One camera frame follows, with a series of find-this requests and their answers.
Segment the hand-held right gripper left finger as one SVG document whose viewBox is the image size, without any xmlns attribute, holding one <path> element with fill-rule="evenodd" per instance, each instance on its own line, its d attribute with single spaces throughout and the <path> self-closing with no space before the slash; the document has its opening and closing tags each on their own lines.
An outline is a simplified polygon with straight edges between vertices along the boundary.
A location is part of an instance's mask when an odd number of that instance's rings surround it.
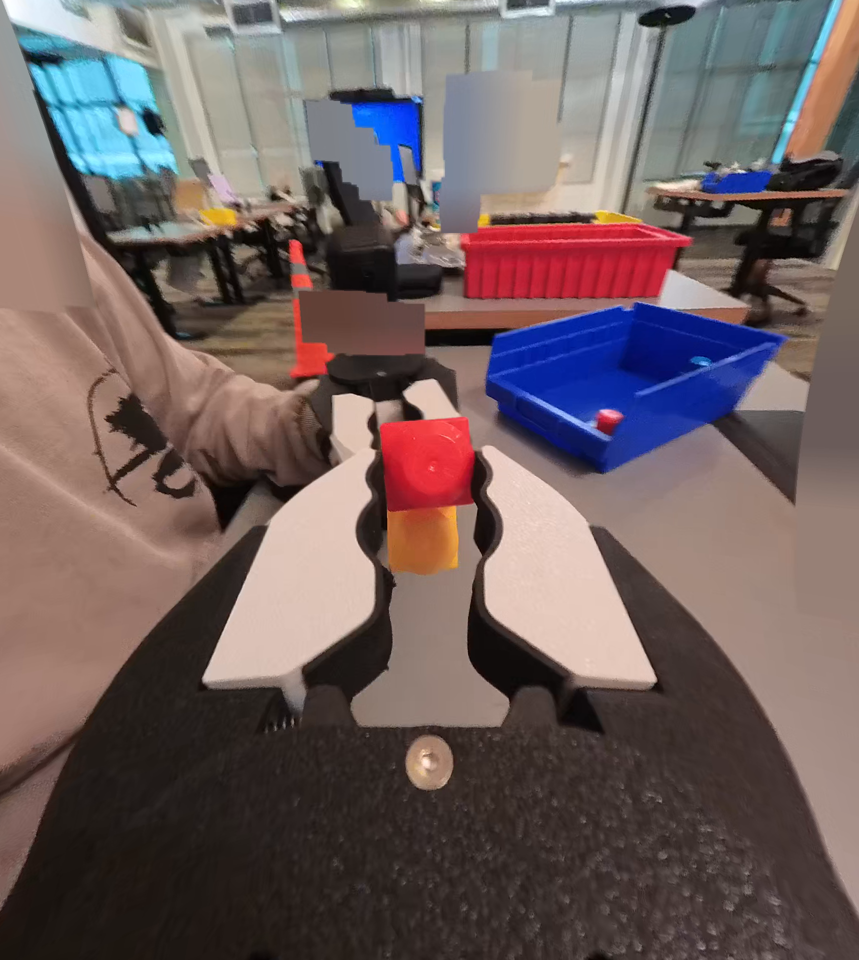
<svg viewBox="0 0 859 960">
<path fill-rule="evenodd" d="M 204 670 L 206 690 L 276 689 L 303 714 L 311 690 L 336 688 L 352 702 L 388 668 L 380 476 L 377 452 L 362 450 L 273 515 Z"/>
</svg>

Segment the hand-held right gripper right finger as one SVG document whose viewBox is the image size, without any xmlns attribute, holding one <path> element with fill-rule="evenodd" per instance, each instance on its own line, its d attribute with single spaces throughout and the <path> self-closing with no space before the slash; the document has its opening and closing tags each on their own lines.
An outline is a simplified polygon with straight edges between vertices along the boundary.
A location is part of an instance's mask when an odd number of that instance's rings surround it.
<svg viewBox="0 0 859 960">
<path fill-rule="evenodd" d="M 476 453 L 468 655 L 500 692 L 649 691 L 657 675 L 590 523 L 495 446 Z"/>
</svg>

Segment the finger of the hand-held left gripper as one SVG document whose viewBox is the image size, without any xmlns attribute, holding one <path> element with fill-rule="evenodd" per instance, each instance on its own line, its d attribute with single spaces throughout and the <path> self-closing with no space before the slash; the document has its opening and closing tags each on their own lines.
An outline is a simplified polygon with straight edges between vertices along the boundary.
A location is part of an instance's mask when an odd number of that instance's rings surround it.
<svg viewBox="0 0 859 960">
<path fill-rule="evenodd" d="M 414 421 L 447 421 L 462 417 L 458 406 L 451 401 L 436 379 L 422 379 L 409 385 L 402 393 L 407 418 Z"/>
<path fill-rule="evenodd" d="M 371 466 L 377 458 L 375 401 L 356 393 L 339 393 L 332 398 L 330 409 L 330 465 L 337 468 L 362 458 Z"/>
</svg>

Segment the red single-stud toy block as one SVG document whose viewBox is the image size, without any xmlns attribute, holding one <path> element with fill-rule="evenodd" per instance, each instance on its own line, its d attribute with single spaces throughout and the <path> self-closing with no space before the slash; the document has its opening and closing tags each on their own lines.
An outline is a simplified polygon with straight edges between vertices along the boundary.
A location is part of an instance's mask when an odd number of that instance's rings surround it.
<svg viewBox="0 0 859 960">
<path fill-rule="evenodd" d="M 473 501 L 475 451 L 465 416 L 388 422 L 379 441 L 388 512 Z"/>
</svg>

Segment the blue plastic bin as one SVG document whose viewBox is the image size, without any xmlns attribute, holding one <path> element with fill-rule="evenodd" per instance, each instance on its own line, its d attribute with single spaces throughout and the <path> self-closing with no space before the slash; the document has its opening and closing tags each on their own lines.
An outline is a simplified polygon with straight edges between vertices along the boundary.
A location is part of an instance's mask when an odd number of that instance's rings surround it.
<svg viewBox="0 0 859 960">
<path fill-rule="evenodd" d="M 755 195 L 769 188 L 772 176 L 770 170 L 711 171 L 701 180 L 700 191 L 713 196 Z"/>
<path fill-rule="evenodd" d="M 787 337 L 636 302 L 496 335 L 485 392 L 506 418 L 602 474 L 732 414 Z M 694 356 L 712 365 L 694 368 Z M 624 420 L 609 437 L 601 409 Z"/>
</svg>

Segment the yellow two-stud toy block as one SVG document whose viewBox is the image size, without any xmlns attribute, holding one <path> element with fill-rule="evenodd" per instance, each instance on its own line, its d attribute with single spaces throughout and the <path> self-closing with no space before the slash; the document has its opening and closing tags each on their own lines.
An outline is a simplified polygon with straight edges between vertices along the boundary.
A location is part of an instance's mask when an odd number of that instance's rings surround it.
<svg viewBox="0 0 859 960">
<path fill-rule="evenodd" d="M 460 537 L 455 506 L 388 510 L 386 521 L 391 572 L 429 576 L 458 568 Z"/>
</svg>

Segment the person's left forearm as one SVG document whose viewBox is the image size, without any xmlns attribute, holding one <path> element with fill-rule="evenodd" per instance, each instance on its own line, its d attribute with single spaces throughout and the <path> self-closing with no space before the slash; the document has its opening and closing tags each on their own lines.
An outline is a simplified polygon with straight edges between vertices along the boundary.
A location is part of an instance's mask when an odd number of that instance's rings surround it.
<svg viewBox="0 0 859 960">
<path fill-rule="evenodd" d="M 170 351 L 156 416 L 183 458 L 214 482 L 266 475 L 302 487 L 326 474 L 331 445 L 313 408 L 319 382 L 279 390 L 181 346 Z"/>
</svg>

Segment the black pad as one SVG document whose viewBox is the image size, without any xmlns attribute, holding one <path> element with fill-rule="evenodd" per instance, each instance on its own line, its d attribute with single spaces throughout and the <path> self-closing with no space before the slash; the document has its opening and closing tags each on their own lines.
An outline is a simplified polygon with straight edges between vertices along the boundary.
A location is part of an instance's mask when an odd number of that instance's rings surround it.
<svg viewBox="0 0 859 960">
<path fill-rule="evenodd" d="M 444 270 L 434 264 L 396 264 L 396 298 L 410 301 L 432 298 L 441 293 Z"/>
</svg>

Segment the red ribbed plastic bin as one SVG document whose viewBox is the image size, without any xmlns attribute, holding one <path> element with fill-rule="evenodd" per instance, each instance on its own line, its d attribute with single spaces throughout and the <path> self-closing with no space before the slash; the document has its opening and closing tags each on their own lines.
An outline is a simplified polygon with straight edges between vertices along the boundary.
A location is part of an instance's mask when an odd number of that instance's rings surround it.
<svg viewBox="0 0 859 960">
<path fill-rule="evenodd" d="M 487 226 L 460 236 L 469 299 L 651 299 L 690 236 L 634 223 Z"/>
</svg>

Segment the row of black cases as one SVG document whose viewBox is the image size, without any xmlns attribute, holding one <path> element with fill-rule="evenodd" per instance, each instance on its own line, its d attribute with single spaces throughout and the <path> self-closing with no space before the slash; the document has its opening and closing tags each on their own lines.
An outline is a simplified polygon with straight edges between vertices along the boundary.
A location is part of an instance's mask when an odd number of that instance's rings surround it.
<svg viewBox="0 0 859 960">
<path fill-rule="evenodd" d="M 484 222 L 484 217 L 480 217 L 481 226 L 589 225 L 597 222 L 595 213 L 579 211 L 514 211 L 487 214 L 486 217 L 486 222 Z"/>
</svg>

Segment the black office chair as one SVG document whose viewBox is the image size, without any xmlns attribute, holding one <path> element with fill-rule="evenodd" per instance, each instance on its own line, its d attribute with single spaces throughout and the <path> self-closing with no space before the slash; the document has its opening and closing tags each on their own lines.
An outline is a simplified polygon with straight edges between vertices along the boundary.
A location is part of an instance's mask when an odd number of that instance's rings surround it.
<svg viewBox="0 0 859 960">
<path fill-rule="evenodd" d="M 827 251 L 834 233 L 841 225 L 844 201 L 859 183 L 859 157 L 846 166 L 841 176 L 827 189 L 841 190 L 837 198 L 796 198 L 787 208 L 766 205 L 760 209 L 756 227 L 738 234 L 735 245 L 743 255 L 734 273 L 728 293 L 737 298 L 750 298 L 748 325 L 754 328 L 772 322 L 772 301 L 779 299 L 794 305 L 797 317 L 809 314 L 807 303 L 771 282 L 772 267 L 791 259 L 816 261 Z"/>
</svg>

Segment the black bag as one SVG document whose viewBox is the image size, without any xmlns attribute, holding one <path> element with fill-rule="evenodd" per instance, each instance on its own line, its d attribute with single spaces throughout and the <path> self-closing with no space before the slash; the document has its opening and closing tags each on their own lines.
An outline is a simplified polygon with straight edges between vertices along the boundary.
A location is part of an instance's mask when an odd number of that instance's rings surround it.
<svg viewBox="0 0 859 960">
<path fill-rule="evenodd" d="M 832 186 L 843 170 L 844 159 L 832 150 L 803 158 L 786 156 L 771 173 L 765 189 L 778 193 L 818 191 Z"/>
</svg>

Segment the black floor lamp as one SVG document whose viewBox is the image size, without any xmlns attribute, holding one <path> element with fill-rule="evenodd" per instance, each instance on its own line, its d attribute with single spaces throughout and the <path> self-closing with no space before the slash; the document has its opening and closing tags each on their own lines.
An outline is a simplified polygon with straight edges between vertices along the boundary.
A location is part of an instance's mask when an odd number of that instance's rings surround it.
<svg viewBox="0 0 859 960">
<path fill-rule="evenodd" d="M 643 195 L 648 181 L 648 165 L 655 136 L 656 120 L 662 95 L 664 73 L 667 67 L 672 36 L 677 28 L 686 24 L 696 15 L 697 9 L 692 3 L 663 2 L 638 18 L 638 26 L 652 35 L 653 50 L 649 73 L 644 85 L 639 114 L 639 129 L 632 152 L 630 176 L 627 186 L 634 187 L 639 196 Z"/>
</svg>

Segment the wooden pillar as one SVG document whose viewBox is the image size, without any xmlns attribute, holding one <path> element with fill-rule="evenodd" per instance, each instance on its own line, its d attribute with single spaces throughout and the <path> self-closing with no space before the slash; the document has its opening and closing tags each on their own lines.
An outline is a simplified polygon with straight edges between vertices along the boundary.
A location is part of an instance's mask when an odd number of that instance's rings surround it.
<svg viewBox="0 0 859 960">
<path fill-rule="evenodd" d="M 859 69 L 859 1 L 831 2 L 827 26 L 785 148 L 795 158 L 824 149 Z"/>
</svg>

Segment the blue lit wall screen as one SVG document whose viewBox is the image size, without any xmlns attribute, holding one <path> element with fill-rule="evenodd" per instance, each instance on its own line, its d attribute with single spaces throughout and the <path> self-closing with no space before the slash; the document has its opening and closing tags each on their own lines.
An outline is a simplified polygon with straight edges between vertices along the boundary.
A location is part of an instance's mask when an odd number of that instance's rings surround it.
<svg viewBox="0 0 859 960">
<path fill-rule="evenodd" d="M 351 103 L 351 110 L 355 126 L 372 129 L 377 143 L 390 148 L 394 182 L 406 182 L 400 147 L 409 150 L 414 171 L 422 172 L 424 102 L 421 97 L 357 101 Z"/>
</svg>

